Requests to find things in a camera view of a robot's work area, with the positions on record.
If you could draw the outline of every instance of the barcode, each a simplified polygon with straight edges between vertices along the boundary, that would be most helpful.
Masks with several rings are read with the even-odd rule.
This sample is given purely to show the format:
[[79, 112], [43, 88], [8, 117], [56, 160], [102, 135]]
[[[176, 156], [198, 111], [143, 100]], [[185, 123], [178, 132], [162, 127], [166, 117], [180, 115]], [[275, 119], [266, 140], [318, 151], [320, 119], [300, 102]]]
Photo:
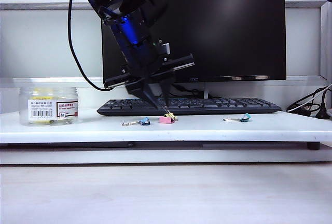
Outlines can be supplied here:
[[31, 111], [32, 117], [52, 117], [52, 111]]

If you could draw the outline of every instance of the robotic arm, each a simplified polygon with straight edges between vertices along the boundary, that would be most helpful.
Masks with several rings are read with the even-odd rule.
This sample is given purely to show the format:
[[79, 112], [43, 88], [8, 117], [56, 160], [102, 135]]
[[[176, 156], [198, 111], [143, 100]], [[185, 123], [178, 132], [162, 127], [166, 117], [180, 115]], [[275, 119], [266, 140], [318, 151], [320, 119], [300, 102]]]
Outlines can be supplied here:
[[127, 65], [123, 74], [104, 81], [105, 88], [125, 84], [133, 94], [158, 108], [148, 83], [159, 83], [168, 105], [174, 71], [194, 65], [192, 54], [169, 59], [169, 44], [154, 43], [149, 28], [167, 7], [167, 0], [88, 0], [103, 23], [112, 29]]

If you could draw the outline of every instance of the monitor screen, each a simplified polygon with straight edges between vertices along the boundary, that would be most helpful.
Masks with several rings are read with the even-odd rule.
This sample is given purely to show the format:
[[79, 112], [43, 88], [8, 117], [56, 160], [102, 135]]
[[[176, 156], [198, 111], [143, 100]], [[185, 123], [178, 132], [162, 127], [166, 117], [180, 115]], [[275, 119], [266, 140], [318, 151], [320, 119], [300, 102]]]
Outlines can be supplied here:
[[[285, 0], [169, 0], [150, 30], [172, 58], [193, 54], [176, 82], [212, 82], [286, 79], [285, 28]], [[105, 81], [126, 62], [109, 27], [102, 42]]]

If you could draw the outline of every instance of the keyboard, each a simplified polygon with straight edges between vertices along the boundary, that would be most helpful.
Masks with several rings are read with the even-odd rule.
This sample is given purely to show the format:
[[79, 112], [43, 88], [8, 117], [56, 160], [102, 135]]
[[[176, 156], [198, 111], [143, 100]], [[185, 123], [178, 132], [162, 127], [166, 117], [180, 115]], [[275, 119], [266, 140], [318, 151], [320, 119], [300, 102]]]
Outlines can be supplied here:
[[[198, 99], [170, 98], [168, 109], [174, 115], [209, 114], [267, 114], [281, 110], [277, 105], [256, 98]], [[97, 112], [105, 116], [162, 116], [163, 99], [158, 99], [160, 109], [155, 109], [141, 99], [109, 100]]]

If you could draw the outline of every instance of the clear plastic container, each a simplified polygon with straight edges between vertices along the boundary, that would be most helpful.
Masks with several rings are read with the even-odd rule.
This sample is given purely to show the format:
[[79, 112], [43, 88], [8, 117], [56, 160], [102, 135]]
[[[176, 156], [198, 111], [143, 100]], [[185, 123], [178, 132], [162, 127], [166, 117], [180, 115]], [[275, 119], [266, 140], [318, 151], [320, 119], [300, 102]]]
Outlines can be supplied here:
[[76, 88], [21, 88], [21, 124], [71, 124], [78, 119]]

